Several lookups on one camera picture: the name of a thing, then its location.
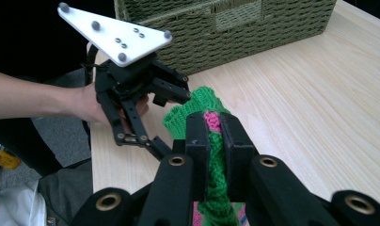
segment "human arm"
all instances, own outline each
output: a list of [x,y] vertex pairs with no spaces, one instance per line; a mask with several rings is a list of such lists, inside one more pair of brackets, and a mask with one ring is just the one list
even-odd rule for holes
[[[147,112],[147,101],[145,97],[137,103],[140,115]],[[74,116],[109,126],[96,100],[94,84],[67,89],[0,73],[0,119],[55,116]]]

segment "green woven basket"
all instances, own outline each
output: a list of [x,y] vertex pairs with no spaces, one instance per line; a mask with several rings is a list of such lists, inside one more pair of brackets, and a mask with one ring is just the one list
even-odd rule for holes
[[321,34],[336,0],[115,0],[117,19],[169,30],[158,60],[186,75]]

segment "wooden tabletop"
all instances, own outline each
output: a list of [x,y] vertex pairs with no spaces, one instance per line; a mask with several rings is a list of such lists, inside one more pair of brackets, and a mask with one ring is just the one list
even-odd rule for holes
[[[380,202],[380,20],[338,0],[322,35],[189,79],[191,90],[214,89],[259,153],[283,160],[310,192],[330,200],[353,189]],[[143,117],[149,136],[169,146],[162,120],[172,106],[150,103]],[[153,180],[158,161],[118,147],[110,129],[92,124],[91,146],[94,191],[133,193]]]

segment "gray carpet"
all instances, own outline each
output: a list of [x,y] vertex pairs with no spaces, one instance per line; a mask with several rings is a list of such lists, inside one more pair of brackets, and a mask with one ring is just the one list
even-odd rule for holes
[[[85,84],[83,69],[48,83],[67,88],[82,87]],[[90,158],[88,137],[81,120],[70,117],[36,118],[33,122],[63,167]],[[16,169],[0,169],[0,189],[39,178],[33,169],[22,162]]]

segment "green and pink knitted cloth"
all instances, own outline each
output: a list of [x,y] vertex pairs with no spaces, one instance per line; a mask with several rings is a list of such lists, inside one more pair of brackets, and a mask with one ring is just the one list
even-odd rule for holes
[[209,128],[211,144],[208,200],[194,203],[194,226],[239,226],[246,224],[245,205],[231,203],[225,177],[225,154],[219,114],[230,113],[214,91],[200,87],[192,92],[191,100],[184,105],[174,106],[164,117],[164,126],[174,139],[185,139],[186,118],[195,112],[203,112]]

